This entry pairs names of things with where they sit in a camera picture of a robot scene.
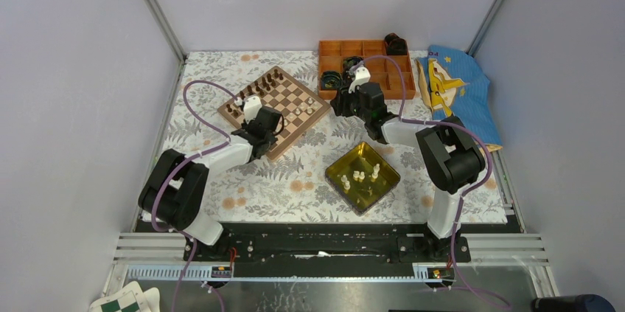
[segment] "white chess piece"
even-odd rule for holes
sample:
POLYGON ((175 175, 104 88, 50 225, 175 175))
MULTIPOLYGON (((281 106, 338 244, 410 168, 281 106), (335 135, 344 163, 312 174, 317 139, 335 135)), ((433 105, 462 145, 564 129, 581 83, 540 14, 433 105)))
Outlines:
POLYGON ((376 164, 373 167, 373 173, 371 174, 371 179, 375 181, 377 179, 378 172, 380 171, 380 164, 376 164))

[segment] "translucent yellow tray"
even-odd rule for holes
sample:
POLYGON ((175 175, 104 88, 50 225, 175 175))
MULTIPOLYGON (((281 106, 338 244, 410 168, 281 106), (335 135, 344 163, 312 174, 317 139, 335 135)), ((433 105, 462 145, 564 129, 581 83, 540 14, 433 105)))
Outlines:
POLYGON ((364 214, 384 195, 393 190, 400 178, 399 173, 366 142, 358 144, 326 169, 326 180, 358 215, 364 214), (371 174, 376 164, 380 164, 380 171, 374 180, 371 174), (355 170, 364 171, 363 181, 354 179, 355 170), (349 180, 349 190, 343 188, 341 181, 343 175, 349 180))

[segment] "white tablecloth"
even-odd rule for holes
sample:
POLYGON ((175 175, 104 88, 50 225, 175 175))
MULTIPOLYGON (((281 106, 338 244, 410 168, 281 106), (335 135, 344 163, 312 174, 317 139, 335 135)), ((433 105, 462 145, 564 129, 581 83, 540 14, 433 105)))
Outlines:
MULTIPOLYGON (((280 66, 311 89, 317 87, 316 52, 192 52, 167 129, 163 150, 191 153, 221 143, 224 138, 201 125, 186 109, 182 88, 191 80, 210 80, 237 92, 273 66, 280 66)), ((231 132, 234 128, 218 113, 228 99, 219 89, 196 85, 189 90, 194 109, 209 122, 231 132)), ((399 101, 387 101, 397 112, 399 101)), ((430 119, 419 98, 406 102, 410 118, 430 119)), ((434 200, 434 186, 419 151, 402 145, 371 141, 363 123, 337 118, 330 111, 275 162, 267 159, 233 168, 206 186, 202 209, 219 221, 264 222, 383 222, 424 223, 434 200), (324 171, 355 145, 367 141, 399 172, 398 186, 358 216, 326 183, 324 171)), ((506 215, 495 178, 470 193, 463 222, 505 223, 506 215)))

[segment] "wooden chessboard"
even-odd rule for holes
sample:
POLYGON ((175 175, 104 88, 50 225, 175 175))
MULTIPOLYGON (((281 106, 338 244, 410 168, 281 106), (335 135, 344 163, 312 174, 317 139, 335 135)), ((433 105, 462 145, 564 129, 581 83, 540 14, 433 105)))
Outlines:
MULTIPOLYGON (((263 105, 276 109, 284 116, 284 130, 276 136, 278 141, 267 152, 271 161, 282 156, 331 108, 329 103, 278 66, 246 86, 238 96, 245 98, 253 94, 260 96, 263 105)), ((217 111, 233 126, 241 128, 245 116, 233 100, 223 103, 217 111)))

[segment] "table surface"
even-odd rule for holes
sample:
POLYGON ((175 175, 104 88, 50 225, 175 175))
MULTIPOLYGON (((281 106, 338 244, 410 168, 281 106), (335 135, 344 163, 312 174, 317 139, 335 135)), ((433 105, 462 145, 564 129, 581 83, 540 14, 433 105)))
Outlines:
MULTIPOLYGON (((316 52, 191 52, 166 129, 163 150, 182 153, 220 144, 224 138, 201 125, 186 109, 182 89, 191 80, 210 80, 238 92, 263 72, 280 66, 311 89, 317 88, 316 52)), ((192 107, 219 128, 234 128, 217 112, 228 95, 214 87, 189 89, 192 107)), ((397 113, 399 100, 387 101, 397 113)), ((405 116, 431 119, 419 97, 406 101, 405 116)), ((219 221, 424 223, 433 205, 434 186, 419 151, 403 145, 381 145, 369 139, 362 121, 336 117, 331 111, 284 155, 229 170, 209 180, 203 210, 219 221), (362 141, 368 142, 401 175, 401 182, 365 215, 358 216, 326 182, 326 168, 362 141)), ((465 200, 464 223, 505 223, 495 178, 465 200)))
MULTIPOLYGON (((460 268, 467 282, 505 297, 513 311, 531 311, 536 297, 529 272, 516 267, 460 268)), ((139 280, 142 290, 157 287, 161 311, 169 311, 175 281, 139 280)), ((229 282, 219 289, 226 311, 501 311, 466 291, 424 291, 414 282, 229 282)), ((199 282, 183 282, 177 311, 220 311, 219 301, 199 282)))

